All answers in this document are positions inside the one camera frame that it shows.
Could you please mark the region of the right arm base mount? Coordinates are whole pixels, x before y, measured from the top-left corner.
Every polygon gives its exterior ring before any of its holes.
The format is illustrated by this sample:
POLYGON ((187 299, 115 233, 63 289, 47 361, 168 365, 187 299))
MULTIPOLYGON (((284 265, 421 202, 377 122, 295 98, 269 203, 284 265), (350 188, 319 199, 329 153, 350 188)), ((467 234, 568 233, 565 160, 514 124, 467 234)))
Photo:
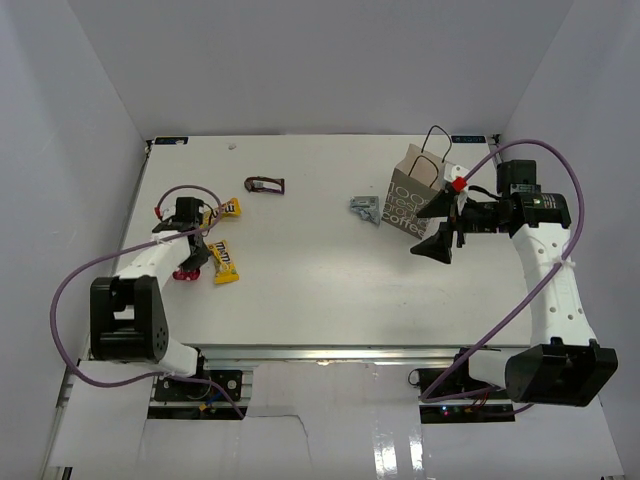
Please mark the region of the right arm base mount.
MULTIPOLYGON (((464 351, 464 347, 405 348, 406 359, 414 363, 407 376, 409 386, 421 396, 464 351)), ((467 363, 449 374, 426 400, 419 401, 423 426, 510 423, 515 421, 515 410, 504 391, 472 379, 467 363)))

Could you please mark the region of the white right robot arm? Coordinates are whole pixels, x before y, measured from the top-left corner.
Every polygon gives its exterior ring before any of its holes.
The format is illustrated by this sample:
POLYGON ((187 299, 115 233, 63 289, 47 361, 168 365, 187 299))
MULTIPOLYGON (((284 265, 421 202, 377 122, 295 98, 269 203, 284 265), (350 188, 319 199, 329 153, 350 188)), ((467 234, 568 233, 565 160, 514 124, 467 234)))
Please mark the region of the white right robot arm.
POLYGON ((578 230, 566 199, 543 192, 533 160, 498 165, 496 192, 486 202, 470 199, 471 189, 458 173, 445 181, 418 213, 439 219, 438 230, 411 252, 448 264, 466 235, 507 234, 527 287, 515 310, 530 311, 530 345, 516 353, 485 344, 461 349, 452 365, 423 388, 423 400, 432 400, 451 379, 453 390, 466 399, 490 386, 516 403, 587 406, 616 372, 618 358, 614 349, 599 344, 582 307, 570 259, 578 230))

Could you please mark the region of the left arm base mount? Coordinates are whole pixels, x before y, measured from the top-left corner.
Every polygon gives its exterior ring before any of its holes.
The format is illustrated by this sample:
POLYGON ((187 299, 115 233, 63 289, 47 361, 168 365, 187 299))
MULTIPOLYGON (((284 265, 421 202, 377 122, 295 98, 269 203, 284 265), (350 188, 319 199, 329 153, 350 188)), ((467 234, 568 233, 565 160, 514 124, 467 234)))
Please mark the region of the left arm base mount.
MULTIPOLYGON (((243 373, 241 370, 204 370, 203 377, 218 384, 234 401, 239 402, 242 394, 243 373)), ((163 404, 197 402, 212 406, 220 401, 229 404, 226 397, 209 383, 189 383, 167 378, 156 382, 152 400, 163 404)))

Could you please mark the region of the red twisted candy packet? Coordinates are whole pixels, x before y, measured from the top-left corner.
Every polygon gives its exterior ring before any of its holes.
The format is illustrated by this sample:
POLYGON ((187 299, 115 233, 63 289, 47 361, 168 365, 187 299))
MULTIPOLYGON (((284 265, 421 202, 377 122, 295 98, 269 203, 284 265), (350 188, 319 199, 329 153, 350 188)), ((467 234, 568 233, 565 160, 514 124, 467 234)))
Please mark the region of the red twisted candy packet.
POLYGON ((200 268, 196 268, 194 270, 184 270, 180 268, 172 273, 173 279, 177 281, 196 281, 199 279, 200 275, 200 268))

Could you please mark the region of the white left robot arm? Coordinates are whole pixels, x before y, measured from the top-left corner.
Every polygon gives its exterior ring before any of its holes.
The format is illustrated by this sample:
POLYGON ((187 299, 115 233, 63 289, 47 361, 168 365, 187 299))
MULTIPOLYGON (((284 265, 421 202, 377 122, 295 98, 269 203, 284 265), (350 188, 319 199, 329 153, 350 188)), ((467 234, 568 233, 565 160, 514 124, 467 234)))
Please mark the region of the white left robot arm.
POLYGON ((211 374, 198 366, 199 351, 173 339, 162 290, 170 279, 195 281, 211 253, 199 229, 205 202, 176 200, 175 213, 152 230, 152 246, 113 277, 90 288, 91 353, 101 361, 146 363, 177 374, 177 387, 199 399, 211 387, 211 374))

